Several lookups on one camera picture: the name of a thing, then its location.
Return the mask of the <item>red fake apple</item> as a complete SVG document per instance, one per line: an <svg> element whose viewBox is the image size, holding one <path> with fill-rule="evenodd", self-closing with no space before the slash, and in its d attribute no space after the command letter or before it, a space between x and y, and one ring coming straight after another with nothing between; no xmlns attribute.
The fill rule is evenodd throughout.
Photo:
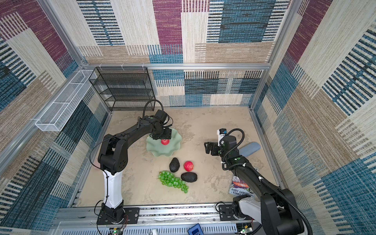
<svg viewBox="0 0 376 235"><path fill-rule="evenodd" d="M170 140L168 139L162 139L161 140L161 144L164 145L164 146L167 146L169 144Z"/></svg>
<svg viewBox="0 0 376 235"><path fill-rule="evenodd" d="M184 169L185 169L185 171L191 172L191 171L193 171L193 168L194 168L194 165L193 165L193 163L191 161L186 161L184 163Z"/></svg>

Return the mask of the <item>dark fake avocado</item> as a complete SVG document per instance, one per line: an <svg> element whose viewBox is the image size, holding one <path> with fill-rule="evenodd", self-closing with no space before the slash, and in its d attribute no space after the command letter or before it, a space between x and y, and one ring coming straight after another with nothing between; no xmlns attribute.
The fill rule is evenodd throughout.
<svg viewBox="0 0 376 235"><path fill-rule="evenodd" d="M188 182L188 183L196 182L197 179L198 179L198 176L194 172L185 172L181 174L181 180Z"/></svg>
<svg viewBox="0 0 376 235"><path fill-rule="evenodd" d="M169 170L170 172L175 173L179 170L179 168L180 168L179 160L176 157L174 157L169 164Z"/></svg>

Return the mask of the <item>green fake grape bunch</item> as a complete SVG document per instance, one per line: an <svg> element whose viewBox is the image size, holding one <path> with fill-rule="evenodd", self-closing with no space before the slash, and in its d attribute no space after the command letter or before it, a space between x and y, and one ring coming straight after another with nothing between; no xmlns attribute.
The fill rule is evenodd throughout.
<svg viewBox="0 0 376 235"><path fill-rule="evenodd" d="M172 172L161 171L158 175L158 179L164 186L180 189L182 192L188 193L189 187L186 182L176 177Z"/></svg>

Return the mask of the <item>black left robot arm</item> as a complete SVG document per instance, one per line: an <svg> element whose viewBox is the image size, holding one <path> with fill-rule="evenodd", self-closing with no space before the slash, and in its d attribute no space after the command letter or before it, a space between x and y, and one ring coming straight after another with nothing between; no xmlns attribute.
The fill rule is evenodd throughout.
<svg viewBox="0 0 376 235"><path fill-rule="evenodd" d="M165 111L158 110L154 115L139 117L136 124L127 130L103 138L98 163L104 176L105 194L98 221L112 224L125 221L121 179L128 164L128 149L145 135L150 135L154 140L170 140L172 130L167 123L171 119Z"/></svg>

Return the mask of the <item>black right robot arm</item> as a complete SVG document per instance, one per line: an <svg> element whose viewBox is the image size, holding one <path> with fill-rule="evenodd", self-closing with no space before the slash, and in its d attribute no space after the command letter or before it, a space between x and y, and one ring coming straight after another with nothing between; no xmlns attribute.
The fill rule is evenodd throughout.
<svg viewBox="0 0 376 235"><path fill-rule="evenodd" d="M219 143L206 142L207 154L220 156L223 170L231 171L244 181L258 200L239 196L233 199L236 217L251 217L261 224L267 235L299 235L313 233L308 219L298 209L294 194L282 190L265 179L250 163L248 157L260 150L260 144L251 142L238 149L234 136L224 136Z"/></svg>

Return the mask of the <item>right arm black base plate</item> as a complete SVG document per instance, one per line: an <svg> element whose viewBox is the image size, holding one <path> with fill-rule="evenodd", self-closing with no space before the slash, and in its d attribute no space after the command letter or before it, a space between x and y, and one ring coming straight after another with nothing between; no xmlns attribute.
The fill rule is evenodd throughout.
<svg viewBox="0 0 376 235"><path fill-rule="evenodd" d="M235 221L235 220L244 220L235 215L234 209L231 205L227 204L218 204L216 207L217 212L219 213L219 218L221 221Z"/></svg>

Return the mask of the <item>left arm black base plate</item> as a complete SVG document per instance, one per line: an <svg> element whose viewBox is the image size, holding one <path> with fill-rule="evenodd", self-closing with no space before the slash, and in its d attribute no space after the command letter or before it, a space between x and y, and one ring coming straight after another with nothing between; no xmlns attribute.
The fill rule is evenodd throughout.
<svg viewBox="0 0 376 235"><path fill-rule="evenodd" d="M125 224L137 224L139 219L140 208L123 208L120 212L120 216L112 218L105 212L100 212L97 225L125 225Z"/></svg>

